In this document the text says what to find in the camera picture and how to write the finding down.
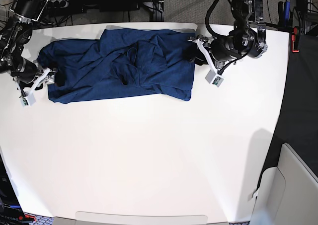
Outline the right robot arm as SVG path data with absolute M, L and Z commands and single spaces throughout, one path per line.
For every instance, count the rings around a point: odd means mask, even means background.
M 65 84 L 65 77 L 59 72 L 56 63 L 49 63 L 47 67 L 37 66 L 22 57 L 24 45 L 30 41 L 33 28 L 41 22 L 41 16 L 50 0 L 10 0 L 9 11 L 12 13 L 0 30 L 0 73 L 8 73 L 26 96 L 26 87 Z

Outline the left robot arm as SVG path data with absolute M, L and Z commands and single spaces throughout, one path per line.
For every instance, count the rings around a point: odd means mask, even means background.
M 190 37 L 191 42 L 184 53 L 186 60 L 197 65 L 212 65 L 219 75 L 237 61 L 258 58 L 267 50 L 266 24 L 263 21 L 263 0 L 228 0 L 234 21 L 234 29 L 228 35 L 214 31 L 210 17 L 220 0 L 214 0 L 205 16 L 205 27 L 211 37 Z

